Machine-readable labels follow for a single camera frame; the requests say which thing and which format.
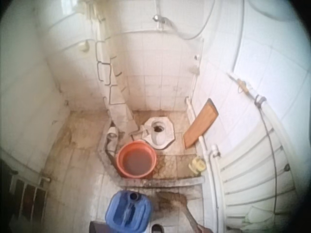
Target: drain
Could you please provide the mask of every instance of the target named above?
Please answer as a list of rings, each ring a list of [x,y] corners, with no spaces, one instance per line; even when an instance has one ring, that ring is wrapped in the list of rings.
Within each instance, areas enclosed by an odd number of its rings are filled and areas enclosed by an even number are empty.
[[[151,233],[164,233],[163,227],[160,224],[155,224],[151,228]]]
[[[164,128],[160,125],[154,126],[154,131],[157,133],[162,132],[163,130],[164,130]]]

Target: tiled floor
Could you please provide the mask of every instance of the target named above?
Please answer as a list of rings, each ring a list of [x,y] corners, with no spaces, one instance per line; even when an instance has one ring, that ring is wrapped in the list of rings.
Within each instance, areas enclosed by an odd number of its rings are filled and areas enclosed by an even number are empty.
[[[188,168],[188,164],[195,158],[195,146],[185,150],[183,145],[183,133],[190,126],[185,112],[142,111],[134,112],[134,119],[138,125],[143,125],[150,117],[168,117],[173,123],[175,141],[166,149],[156,150],[158,154],[157,164],[149,179],[182,179],[195,177]]]
[[[172,121],[174,117],[176,121],[181,119],[178,117],[179,113],[165,114],[170,114]],[[141,118],[148,118],[146,114],[139,115]],[[106,112],[72,112],[70,114],[50,152],[44,170],[52,178],[52,182],[49,186],[43,232],[87,233],[91,220],[104,221],[110,199],[121,190],[106,175],[96,155],[97,145],[107,122]],[[177,133],[181,135],[185,128],[184,125],[177,124]],[[171,175],[175,178],[189,173],[187,166],[194,154],[194,151],[188,154],[185,151],[178,154],[172,150],[172,154],[159,155],[160,163],[155,176],[161,178],[161,174],[166,174],[166,177]],[[173,173],[167,171],[166,166],[160,166],[168,161],[175,167]],[[133,191],[148,195],[154,204],[152,219],[146,232],[150,232],[150,226],[155,223],[161,224],[166,233],[192,232],[189,222],[178,209],[157,200],[157,189],[140,188],[133,189]],[[200,185],[168,191],[186,195],[188,208],[195,219],[200,224],[203,223]]]

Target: wooden board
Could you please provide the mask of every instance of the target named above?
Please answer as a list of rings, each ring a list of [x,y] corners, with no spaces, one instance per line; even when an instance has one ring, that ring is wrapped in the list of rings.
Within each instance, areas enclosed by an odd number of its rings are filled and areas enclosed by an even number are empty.
[[[211,99],[208,99],[198,117],[184,134],[185,148],[189,148],[210,128],[218,116],[218,111]]]

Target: white wall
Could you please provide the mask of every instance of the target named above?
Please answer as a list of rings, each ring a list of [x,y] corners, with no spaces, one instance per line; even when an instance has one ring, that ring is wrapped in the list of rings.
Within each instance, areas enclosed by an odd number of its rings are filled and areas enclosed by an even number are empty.
[[[1,148],[40,172],[69,114],[40,49],[31,0],[1,19]]]
[[[293,9],[286,21],[270,19],[245,1],[242,43],[234,72],[265,96],[285,127],[301,164],[301,179],[311,171],[309,143],[310,40]],[[219,117],[204,135],[207,144],[217,143],[223,154],[237,146],[259,122],[253,102],[226,72],[232,71],[241,27],[242,1],[216,1],[204,32],[205,47],[200,77],[192,104],[198,114],[211,98]]]
[[[198,32],[204,19],[204,1],[159,0],[161,14],[169,18],[181,33],[189,37]],[[185,41],[155,30],[153,0],[110,1],[107,20],[113,52],[120,63],[125,89],[123,94],[132,110],[185,110],[185,97],[191,92],[193,74],[198,62],[200,39]]]
[[[57,84],[72,111],[106,109],[97,75],[95,32],[71,1],[36,1],[40,40]],[[88,40],[89,51],[77,43]]]

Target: plastic container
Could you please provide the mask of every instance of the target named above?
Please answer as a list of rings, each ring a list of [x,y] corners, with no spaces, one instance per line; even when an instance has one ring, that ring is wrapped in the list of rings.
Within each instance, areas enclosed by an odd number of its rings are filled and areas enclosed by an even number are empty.
[[[140,179],[149,175],[155,168],[156,152],[147,143],[134,141],[121,148],[116,164],[123,176]]]
[[[152,213],[151,201],[146,195],[119,191],[110,201],[105,215],[107,225],[120,233],[142,233]]]

